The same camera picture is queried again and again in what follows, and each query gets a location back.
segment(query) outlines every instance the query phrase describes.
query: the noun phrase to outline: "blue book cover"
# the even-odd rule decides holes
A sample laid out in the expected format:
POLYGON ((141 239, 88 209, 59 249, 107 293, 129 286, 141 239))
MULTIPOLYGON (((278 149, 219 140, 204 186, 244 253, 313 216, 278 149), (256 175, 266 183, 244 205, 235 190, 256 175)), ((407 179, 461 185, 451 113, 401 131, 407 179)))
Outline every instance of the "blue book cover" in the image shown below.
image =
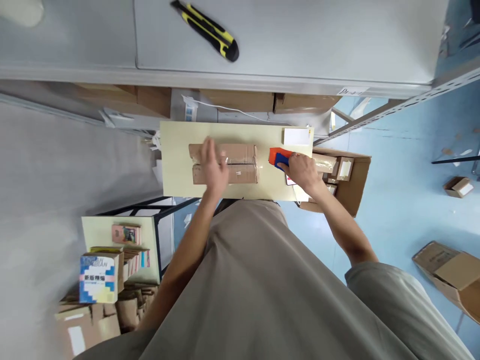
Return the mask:
POLYGON ((118 254, 84 254, 80 258, 80 303, 115 303, 118 299, 118 254))

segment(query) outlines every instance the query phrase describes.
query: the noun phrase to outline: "white card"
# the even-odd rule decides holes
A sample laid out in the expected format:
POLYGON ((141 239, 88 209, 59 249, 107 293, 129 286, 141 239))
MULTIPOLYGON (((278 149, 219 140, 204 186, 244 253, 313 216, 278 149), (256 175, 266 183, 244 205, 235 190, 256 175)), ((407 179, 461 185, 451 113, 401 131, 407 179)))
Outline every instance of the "white card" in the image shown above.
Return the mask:
POLYGON ((283 145, 310 145, 311 128, 284 128, 283 145))

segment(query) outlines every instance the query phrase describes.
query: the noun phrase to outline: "person's left hand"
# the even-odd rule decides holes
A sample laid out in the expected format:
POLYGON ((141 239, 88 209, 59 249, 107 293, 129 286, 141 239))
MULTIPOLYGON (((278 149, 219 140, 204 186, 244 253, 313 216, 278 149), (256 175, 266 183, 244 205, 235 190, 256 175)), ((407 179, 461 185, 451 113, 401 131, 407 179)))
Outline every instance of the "person's left hand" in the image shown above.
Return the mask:
POLYGON ((205 174, 205 194, 220 198, 229 183, 229 169, 225 153, 217 160, 215 141, 207 136, 200 150, 200 164, 205 174))

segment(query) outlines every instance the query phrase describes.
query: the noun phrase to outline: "white cable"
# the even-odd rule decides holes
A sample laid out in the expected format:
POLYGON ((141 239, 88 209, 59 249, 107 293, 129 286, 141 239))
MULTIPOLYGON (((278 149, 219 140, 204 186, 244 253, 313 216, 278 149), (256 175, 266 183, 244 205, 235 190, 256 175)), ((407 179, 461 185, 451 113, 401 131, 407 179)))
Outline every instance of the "white cable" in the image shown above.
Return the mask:
POLYGON ((246 115, 246 116, 248 116, 248 117, 250 117, 250 118, 254 118, 254 119, 257 119, 257 120, 266 122, 266 123, 277 123, 277 124, 284 124, 284 125, 292 126, 291 124, 289 124, 289 123, 287 123, 287 122, 264 120, 264 119, 261 119, 261 118, 256 117, 256 116, 249 115, 249 114, 247 114, 246 112, 243 112, 242 110, 232 109, 232 108, 225 107, 225 106, 220 106, 220 105, 212 105, 212 104, 208 104, 208 103, 206 103, 206 102, 201 102, 201 101, 198 101, 198 100, 193 99, 193 98, 190 97, 190 96, 184 96, 184 95, 182 95, 182 97, 183 97, 183 101, 185 101, 185 102, 195 102, 195 103, 199 103, 199 104, 202 104, 202 105, 206 105, 206 106, 209 106, 209 107, 212 107, 212 108, 221 108, 221 109, 225 109, 225 110, 236 111, 236 112, 242 113, 243 115, 246 115))

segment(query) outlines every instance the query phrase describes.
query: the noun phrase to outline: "price tag label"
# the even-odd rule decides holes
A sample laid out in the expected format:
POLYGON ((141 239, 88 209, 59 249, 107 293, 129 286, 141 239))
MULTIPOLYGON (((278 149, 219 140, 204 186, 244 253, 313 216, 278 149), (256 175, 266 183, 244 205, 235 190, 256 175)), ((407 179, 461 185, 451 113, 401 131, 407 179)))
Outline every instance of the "price tag label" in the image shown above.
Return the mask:
POLYGON ((337 95, 341 96, 360 96, 366 92, 369 87, 366 86, 348 86, 344 87, 337 95))

